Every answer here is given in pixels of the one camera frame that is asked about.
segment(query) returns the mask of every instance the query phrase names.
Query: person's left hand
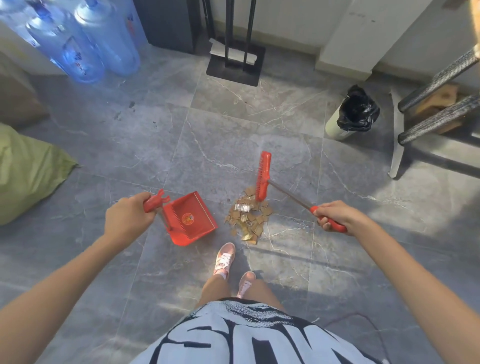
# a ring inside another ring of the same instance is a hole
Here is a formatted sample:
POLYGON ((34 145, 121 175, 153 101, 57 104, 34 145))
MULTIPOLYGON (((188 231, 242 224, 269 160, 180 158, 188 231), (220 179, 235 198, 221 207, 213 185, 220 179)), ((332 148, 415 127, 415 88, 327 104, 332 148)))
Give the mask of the person's left hand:
POLYGON ((144 211, 144 201, 149 192, 140 192, 135 196, 121 198, 105 214, 104 236, 120 250, 127 248, 152 224, 156 212, 144 211))

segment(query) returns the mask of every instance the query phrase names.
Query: black and white t-shirt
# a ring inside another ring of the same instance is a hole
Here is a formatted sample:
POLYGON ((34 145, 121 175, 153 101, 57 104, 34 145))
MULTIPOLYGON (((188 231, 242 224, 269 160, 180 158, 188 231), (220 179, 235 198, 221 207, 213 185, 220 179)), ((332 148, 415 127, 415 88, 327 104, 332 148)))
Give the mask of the black and white t-shirt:
POLYGON ((382 364, 315 324, 229 298, 193 311, 131 364, 382 364))

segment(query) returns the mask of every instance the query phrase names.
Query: shoe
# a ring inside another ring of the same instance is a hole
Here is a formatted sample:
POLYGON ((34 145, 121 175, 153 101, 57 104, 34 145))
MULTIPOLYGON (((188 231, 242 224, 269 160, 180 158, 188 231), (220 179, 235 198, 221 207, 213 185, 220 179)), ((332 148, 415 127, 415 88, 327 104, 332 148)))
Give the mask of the shoe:
POLYGON ((237 293, 237 298, 243 298, 245 292, 252 286, 252 283, 255 282, 257 276, 252 271, 245 272, 240 278, 239 283, 239 292, 237 293))
POLYGON ((226 243, 216 255, 213 274, 220 274, 225 280, 228 280, 228 273, 230 272, 233 259, 235 259, 235 244, 226 243))

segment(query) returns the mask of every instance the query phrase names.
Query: forearm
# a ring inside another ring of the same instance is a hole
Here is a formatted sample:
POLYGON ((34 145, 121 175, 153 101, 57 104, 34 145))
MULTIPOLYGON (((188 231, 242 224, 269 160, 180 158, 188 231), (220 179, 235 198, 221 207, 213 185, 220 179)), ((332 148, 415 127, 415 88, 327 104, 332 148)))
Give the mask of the forearm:
POLYGON ((480 317, 377 224, 354 233, 447 363, 480 362, 480 317))
POLYGON ((117 254, 105 237, 0 311, 0 362, 34 363, 83 292, 117 254))

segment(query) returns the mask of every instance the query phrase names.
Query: black trash bag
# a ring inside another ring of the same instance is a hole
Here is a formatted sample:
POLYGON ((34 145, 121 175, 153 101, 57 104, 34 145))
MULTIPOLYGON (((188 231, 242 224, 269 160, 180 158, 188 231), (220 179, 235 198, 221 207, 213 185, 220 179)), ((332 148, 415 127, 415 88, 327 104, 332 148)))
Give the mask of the black trash bag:
POLYGON ((342 101, 337 124, 347 132, 367 132, 380 115, 380 108, 363 88, 353 85, 342 101))

